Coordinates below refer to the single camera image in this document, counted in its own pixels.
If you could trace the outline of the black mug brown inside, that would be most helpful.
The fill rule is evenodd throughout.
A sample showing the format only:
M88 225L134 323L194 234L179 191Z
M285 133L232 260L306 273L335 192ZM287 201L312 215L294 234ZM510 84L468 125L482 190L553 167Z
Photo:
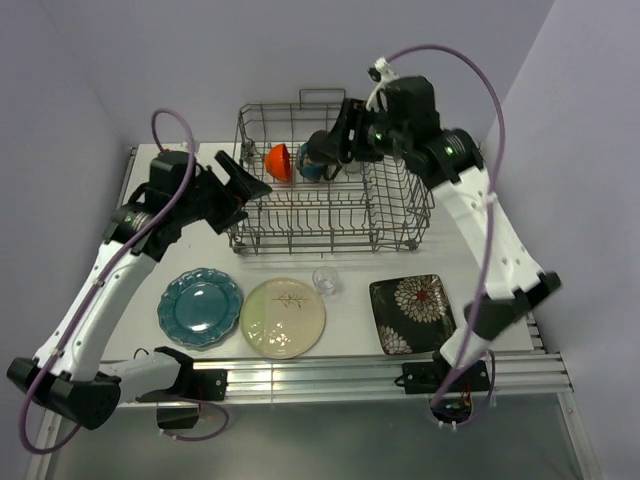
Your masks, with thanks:
M338 160L328 153L328 148L324 146L329 132L326 130L318 130L314 132L308 143L308 155L313 163L325 166L322 179L331 182L341 171L342 166Z

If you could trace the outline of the light green plastic cup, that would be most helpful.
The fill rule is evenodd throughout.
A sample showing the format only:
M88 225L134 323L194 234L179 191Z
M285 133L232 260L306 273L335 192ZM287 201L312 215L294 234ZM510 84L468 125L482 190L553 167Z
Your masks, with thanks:
M361 165L357 161L352 161L344 166L344 170L349 175L355 175L361 172Z

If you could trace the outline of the blue patterned bowl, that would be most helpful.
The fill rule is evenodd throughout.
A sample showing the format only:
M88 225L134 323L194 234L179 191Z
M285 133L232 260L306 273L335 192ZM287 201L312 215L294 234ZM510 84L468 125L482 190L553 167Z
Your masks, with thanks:
M297 152L296 167L300 175L311 181L319 182L325 171L325 166L322 164L313 163L308 155L308 143L301 144Z

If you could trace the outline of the orange bowl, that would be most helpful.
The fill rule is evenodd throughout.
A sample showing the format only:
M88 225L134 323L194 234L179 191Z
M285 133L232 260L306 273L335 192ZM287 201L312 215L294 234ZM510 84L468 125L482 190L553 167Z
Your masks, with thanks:
M264 157L264 167L267 173L280 182L290 182L291 158L284 143L275 145Z

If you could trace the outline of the clear drinking glass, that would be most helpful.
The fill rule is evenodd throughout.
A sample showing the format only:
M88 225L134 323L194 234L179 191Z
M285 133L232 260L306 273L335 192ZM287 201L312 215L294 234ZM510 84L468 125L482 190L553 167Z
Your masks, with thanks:
M338 273L332 267L317 268L312 274L312 281L321 296L332 296L338 290Z

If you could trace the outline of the black floral square plate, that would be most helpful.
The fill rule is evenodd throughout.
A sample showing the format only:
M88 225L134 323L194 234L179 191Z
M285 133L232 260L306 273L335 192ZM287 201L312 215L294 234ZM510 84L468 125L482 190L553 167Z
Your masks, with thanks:
M456 329L449 298L435 274L373 282L369 295L387 355L437 351Z

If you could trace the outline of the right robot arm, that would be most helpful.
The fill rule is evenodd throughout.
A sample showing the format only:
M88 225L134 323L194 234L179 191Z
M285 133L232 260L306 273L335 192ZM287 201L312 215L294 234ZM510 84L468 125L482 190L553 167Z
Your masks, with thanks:
M467 366L504 330L532 312L561 286L559 275L531 257L490 188L488 167L464 130L440 124L432 84L423 76L392 80L376 93L379 111L343 100L333 127L311 136L307 153L323 165L373 163L396 157L422 181L456 223L480 266L466 324L440 347L435 383L452 390Z

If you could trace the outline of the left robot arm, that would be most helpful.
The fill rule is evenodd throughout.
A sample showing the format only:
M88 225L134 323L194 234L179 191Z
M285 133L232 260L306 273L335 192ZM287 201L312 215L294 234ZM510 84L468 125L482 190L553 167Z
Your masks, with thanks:
M29 403L95 430L121 403L191 394L194 361L173 348L111 366L101 359L135 292L184 227L204 220L222 234L247 218L247 202L271 193L226 152L214 159L228 182L183 151L151 161L148 180L112 214L94 268L62 322L32 357L11 362L7 377Z

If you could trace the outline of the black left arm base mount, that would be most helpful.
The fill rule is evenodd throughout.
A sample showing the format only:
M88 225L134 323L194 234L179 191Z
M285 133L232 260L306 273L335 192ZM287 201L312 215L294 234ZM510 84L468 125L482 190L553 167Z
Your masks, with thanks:
M226 370L196 370L182 391L157 390L137 397L136 402L157 405L156 422L163 430L192 430L199 421L212 421L223 431L230 423L221 405L226 389Z

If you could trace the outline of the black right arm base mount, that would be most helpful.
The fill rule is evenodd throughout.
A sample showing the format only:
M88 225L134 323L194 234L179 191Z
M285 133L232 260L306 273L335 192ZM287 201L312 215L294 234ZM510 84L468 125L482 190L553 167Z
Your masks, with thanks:
M435 362L409 362L401 365L401 375L394 385L406 395L434 397L444 383L447 372ZM491 405L496 375L484 361L466 369L448 388L436 406L429 406L431 416L440 429L456 431L468 425Z

